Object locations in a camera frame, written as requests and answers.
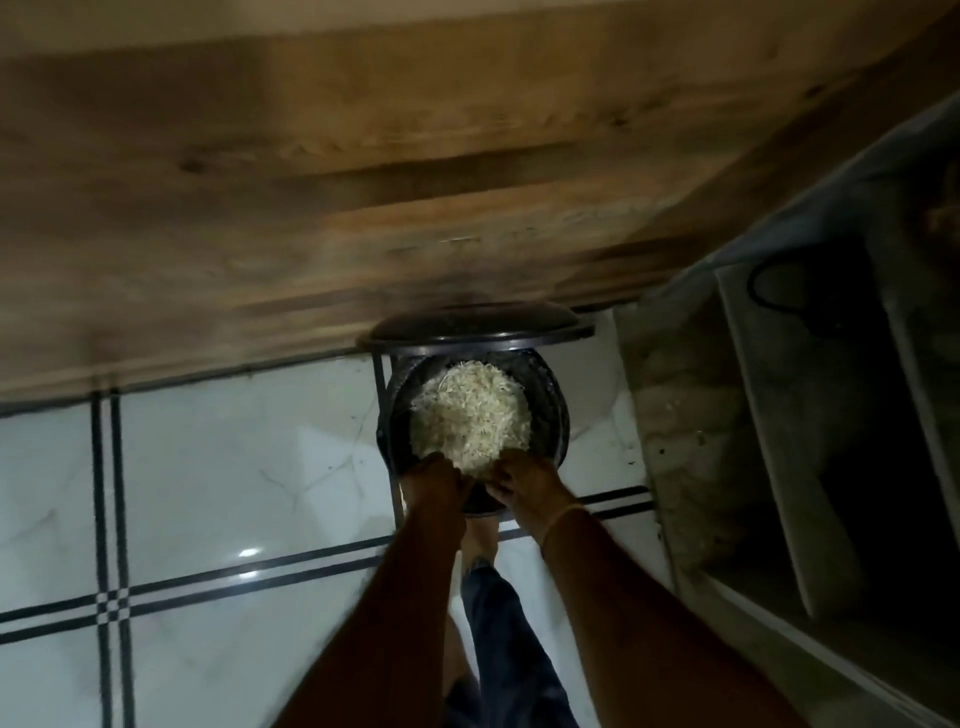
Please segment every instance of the tile grout line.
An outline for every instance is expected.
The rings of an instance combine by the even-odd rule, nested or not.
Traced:
[[[584,504],[595,504],[601,503],[609,500],[617,500],[624,497],[631,496],[640,496],[645,493],[648,493],[649,490],[645,486],[633,486],[629,488],[620,488],[613,491],[608,491],[607,493],[593,494],[591,496],[585,496],[580,498]],[[615,518],[620,518],[623,516],[629,516],[636,513],[644,513],[647,511],[654,510],[656,507],[654,501],[645,500],[639,503],[630,503],[623,506],[618,506],[606,511],[592,511],[593,515],[601,521],[608,521]],[[528,535],[521,528],[512,528],[510,530],[500,532],[500,541],[511,541],[513,539],[522,538]],[[360,551],[363,549],[375,547],[375,546],[385,546],[388,545],[393,540],[393,535],[380,536],[372,539],[367,539],[365,541],[353,542],[352,544],[344,544],[341,546],[328,546],[326,548],[315,549],[312,551],[304,551],[296,554],[289,554],[286,556],[277,556],[272,559],[265,559],[262,562],[254,564],[244,564],[238,565],[235,567],[226,567],[223,569],[204,571],[197,574],[191,574],[187,576],[179,576],[171,579],[165,579],[163,581],[152,582],[148,584],[143,584],[138,587],[132,587],[129,589],[130,595],[145,595],[154,592],[164,591],[166,589],[176,589],[181,586],[189,586],[191,584],[201,584],[207,581],[214,581],[220,578],[227,576],[236,575],[237,573],[249,571],[251,567],[260,568],[260,569],[270,569],[277,568],[282,566],[290,566],[298,563],[303,563],[305,561],[312,561],[316,559],[321,559],[329,556],[341,555],[344,553],[350,553],[351,551]],[[154,612],[166,611],[167,609],[175,609],[180,606],[186,606],[188,604],[200,603],[203,601],[209,601],[213,599],[225,598],[233,595],[242,595],[250,592],[262,591],[264,589],[272,589],[278,586],[285,586],[287,584],[296,584],[304,581],[312,581],[314,579],[323,578],[325,576],[335,575],[338,573],[344,573],[346,571],[360,570],[365,569],[368,566],[375,565],[379,563],[379,557],[365,557],[357,561],[344,562],[340,564],[333,564],[325,567],[318,567],[312,570],[296,571],[294,573],[282,574],[280,576],[268,577],[266,579],[258,580],[251,582],[249,584],[240,584],[240,585],[231,585],[228,587],[218,587],[213,590],[206,592],[196,592],[188,595],[179,595],[174,597],[169,597],[167,599],[158,599],[156,601],[145,602],[138,605],[130,606],[130,617],[136,617],[146,614],[151,614]],[[57,605],[64,606],[85,606],[96,601],[96,595],[87,595],[82,597],[77,597],[76,599],[64,600],[64,602],[55,602]],[[23,617],[32,616],[33,614],[43,614],[47,612],[54,611],[49,609],[51,605],[41,605],[39,607],[30,607],[26,610],[15,610],[16,612],[25,612],[29,610],[30,614],[19,615],[17,618],[22,619]],[[0,614],[0,622],[2,622],[5,615]],[[95,624],[96,617],[80,617],[75,619],[68,619],[61,622],[54,622],[51,624],[44,624],[36,627],[29,627],[21,630],[14,630],[8,633],[0,633],[0,644],[11,643],[11,642],[20,642],[22,640],[28,640],[32,637],[40,637],[47,634],[53,634],[57,632],[65,632],[74,629],[79,629],[85,626],[90,626]],[[127,625],[127,634],[128,637],[123,637],[123,632],[121,632],[121,640],[127,639],[126,651],[128,654],[128,659],[132,657],[132,642],[130,641],[130,632],[129,632],[129,619],[120,619],[118,624]],[[120,645],[121,650],[125,649],[124,645]],[[132,666],[132,660],[128,662],[128,665]],[[130,676],[130,687],[132,688],[132,669],[128,671]],[[109,678],[109,666],[107,668],[107,677]]]
[[[90,443],[93,463],[93,521],[96,539],[97,561],[97,652],[100,664],[100,711],[103,728],[113,725],[113,697],[110,684],[110,635],[109,623],[101,623],[101,600],[109,591],[107,569],[107,512],[104,503],[104,432],[99,392],[90,395]]]
[[[130,559],[127,551],[127,498],[124,483],[123,425],[120,414],[120,393],[113,390],[109,398],[110,441],[113,457],[113,507],[117,552],[117,607],[120,631],[120,694],[124,728],[136,724],[133,697],[133,650],[130,629]]]

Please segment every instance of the dark pants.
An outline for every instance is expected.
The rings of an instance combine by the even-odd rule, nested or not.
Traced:
[[[484,559],[461,595],[473,635],[480,686],[458,681],[445,702],[445,728],[577,728],[566,692],[534,635],[514,588]]]

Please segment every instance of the pot lid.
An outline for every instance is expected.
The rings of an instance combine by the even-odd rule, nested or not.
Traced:
[[[392,316],[360,343],[377,353],[434,356],[533,349],[593,331],[593,323],[558,303],[477,303]]]

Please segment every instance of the uncooked rice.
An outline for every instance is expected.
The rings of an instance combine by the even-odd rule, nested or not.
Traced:
[[[430,379],[411,403],[410,444],[442,452],[460,471],[483,477],[504,448],[527,449],[530,409],[523,387],[492,364],[465,361]]]

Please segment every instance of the forearm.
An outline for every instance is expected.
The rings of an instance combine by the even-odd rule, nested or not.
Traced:
[[[459,535],[414,512],[276,728],[439,723],[444,615]]]
[[[652,579],[585,512],[563,517],[543,550],[569,614],[605,728],[802,726],[739,655]]]

